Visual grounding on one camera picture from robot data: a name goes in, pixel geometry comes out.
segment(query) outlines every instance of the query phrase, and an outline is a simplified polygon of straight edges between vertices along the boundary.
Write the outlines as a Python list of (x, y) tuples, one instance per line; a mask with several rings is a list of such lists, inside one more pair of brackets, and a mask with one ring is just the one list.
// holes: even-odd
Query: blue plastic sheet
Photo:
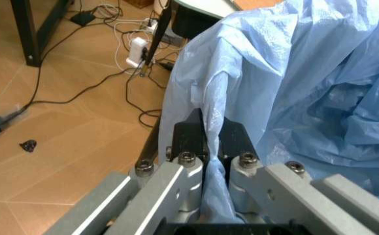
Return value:
[(211, 161), (202, 213), (240, 222), (217, 159), (223, 117), (241, 122), (264, 165), (302, 162), (379, 196), (379, 1), (286, 0), (234, 13), (190, 41), (166, 90), (160, 160), (173, 125), (203, 111)]

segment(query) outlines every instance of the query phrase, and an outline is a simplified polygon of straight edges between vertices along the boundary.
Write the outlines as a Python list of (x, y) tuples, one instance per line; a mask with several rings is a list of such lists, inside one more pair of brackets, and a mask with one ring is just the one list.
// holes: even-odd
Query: black cable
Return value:
[(150, 75), (152, 74), (152, 66), (150, 67), (150, 71), (149, 73), (147, 74), (147, 77), (153, 82), (156, 84), (156, 86), (158, 86), (159, 88), (161, 89), (166, 89), (165, 86), (162, 86), (161, 84), (159, 84), (159, 82), (157, 82), (155, 79), (153, 79)]
[[(82, 11), (82, 0), (80, 0), (80, 11)], [(120, 10), (118, 11), (118, 14), (116, 15), (115, 18), (113, 18), (110, 22), (112, 21), (115, 21), (120, 15)], [(34, 89), (34, 92), (33, 92), (33, 95), (31, 96), (31, 99), (28, 103), (26, 103), (21, 109), (19, 109), (18, 111), (16, 112), (13, 112), (11, 113), (9, 116), (6, 117), (5, 121), (3, 122), (3, 124), (6, 124), (8, 122), (10, 122), (11, 120), (13, 120), (14, 118), (18, 117), (19, 115), (21, 115), (23, 112), (25, 112), (32, 104), (36, 104), (36, 103), (69, 103), (73, 100), (75, 100), (78, 96), (80, 96), (81, 94), (83, 94), (84, 92), (92, 89), (92, 88), (95, 88), (97, 86), (99, 86), (100, 84), (102, 84), (104, 81), (106, 81), (108, 78), (110, 78), (111, 76), (114, 76), (116, 74), (111, 74), (107, 77), (105, 77), (102, 82), (98, 83), (97, 85), (93, 85), (93, 86), (90, 86), (90, 87), (87, 87), (85, 88), (84, 90), (82, 90), (79, 94), (75, 95), (73, 97), (73, 99), (70, 99), (68, 100), (68, 102), (65, 102), (65, 101), (46, 101), (46, 100), (38, 100), (37, 102), (33, 102), (34, 98), (36, 97), (37, 95), (37, 91), (38, 91), (38, 88), (39, 88), (39, 85), (40, 85), (40, 77), (41, 77), (41, 71), (42, 71), (42, 66), (43, 66), (43, 62), (44, 62), (44, 59), (47, 57), (47, 55), (53, 50), (55, 49), (58, 45), (60, 45), (62, 42), (64, 42), (66, 39), (68, 39), (69, 37), (71, 37), (74, 33), (76, 33), (77, 31), (79, 31), (80, 29), (83, 29), (85, 27), (89, 27), (89, 26), (93, 26), (93, 25), (99, 25), (99, 24), (104, 24), (105, 22), (103, 23), (94, 23), (94, 24), (88, 24), (86, 26), (83, 26), (83, 27), (79, 27), (77, 29), (75, 29), (74, 31), (72, 31), (69, 35), (67, 35), (65, 38), (63, 38), (62, 40), (60, 40), (58, 43), (56, 43), (54, 46), (52, 46), (42, 57), (42, 60), (39, 64), (39, 71), (37, 73), (37, 80), (36, 80), (36, 86), (35, 86), (35, 89)]]
[(102, 83), (104, 83), (107, 79), (109, 79), (109, 78), (111, 78), (113, 76), (121, 75), (121, 74), (125, 73), (127, 70), (131, 70), (131, 69), (133, 69), (133, 68), (128, 68), (128, 69), (125, 69), (125, 70), (123, 70), (121, 72), (110, 74), (110, 75), (106, 76), (105, 78), (103, 78), (97, 84), (86, 87), (85, 89), (81, 90), (79, 93), (77, 93), (76, 95), (74, 95), (72, 98), (70, 98), (68, 100), (65, 100), (65, 101), (36, 100), (36, 101), (33, 101), (31, 104), (43, 104), (43, 103), (44, 104), (68, 104), (68, 103), (74, 101), (76, 98), (78, 98), (83, 93), (85, 93), (85, 92), (87, 92), (87, 91), (89, 91), (89, 90), (91, 90), (93, 88), (98, 87), (99, 85), (101, 85)]
[(147, 126), (147, 127), (153, 127), (152, 125), (150, 124), (147, 124), (145, 122), (142, 121), (142, 117), (144, 115), (147, 115), (149, 117), (154, 117), (154, 118), (158, 118), (159, 115), (155, 115), (155, 114), (152, 114), (153, 112), (161, 112), (162, 110), (161, 109), (151, 109), (151, 110), (143, 110), (141, 107), (139, 107), (137, 104), (134, 104), (133, 102), (131, 102), (128, 98), (128, 85), (130, 83), (130, 81), (133, 79), (134, 75), (136, 74), (137, 70), (139, 69), (140, 65), (142, 65), (142, 63), (144, 62), (144, 60), (140, 61), (139, 65), (134, 69), (133, 73), (130, 75), (130, 77), (127, 79), (126, 81), (126, 102), (128, 104), (130, 104), (131, 106), (135, 107), (136, 109), (138, 109), (141, 113), (139, 114), (139, 122), (141, 124), (143, 124), (144, 126)]

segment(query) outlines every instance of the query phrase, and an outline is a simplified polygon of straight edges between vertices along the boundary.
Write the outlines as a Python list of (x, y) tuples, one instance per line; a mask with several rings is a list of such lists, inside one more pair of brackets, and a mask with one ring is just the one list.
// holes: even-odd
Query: black power adapter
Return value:
[(81, 11), (77, 13), (76, 15), (71, 17), (71, 21), (75, 24), (78, 24), (82, 27), (89, 24), (89, 22), (93, 21), (95, 19), (95, 16), (93, 15), (92, 11)]

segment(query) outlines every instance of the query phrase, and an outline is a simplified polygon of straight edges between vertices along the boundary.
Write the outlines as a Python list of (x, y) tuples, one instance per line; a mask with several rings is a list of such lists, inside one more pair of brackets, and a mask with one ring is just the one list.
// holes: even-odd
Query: small dark object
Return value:
[(164, 69), (168, 70), (168, 71), (172, 71), (173, 69), (173, 66), (175, 65), (174, 63), (172, 62), (166, 62), (166, 63), (163, 63), (163, 62), (159, 62), (159, 65), (164, 67)]
[(91, 11), (81, 11), (78, 14), (71, 17), (71, 21), (82, 27), (86, 26), (89, 22), (93, 21), (95, 16)]
[(35, 140), (29, 140), (24, 143), (20, 143), (21, 148), (23, 148), (25, 151), (32, 153), (34, 151), (34, 148), (37, 145), (37, 141)]

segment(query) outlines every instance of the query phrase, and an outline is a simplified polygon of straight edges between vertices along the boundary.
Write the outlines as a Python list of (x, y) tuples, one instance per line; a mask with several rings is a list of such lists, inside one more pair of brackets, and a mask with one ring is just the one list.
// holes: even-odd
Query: black pole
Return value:
[(145, 76), (147, 68), (149, 67), (150, 62), (155, 54), (156, 49), (161, 42), (166, 29), (168, 28), (170, 18), (172, 16), (172, 2), (171, 0), (166, 2), (167, 6), (163, 9), (161, 16), (159, 17), (158, 27), (156, 28), (155, 35), (153, 36), (152, 45), (150, 46), (149, 52), (147, 53), (147, 57), (145, 59), (143, 69), (140, 73), (140, 76)]

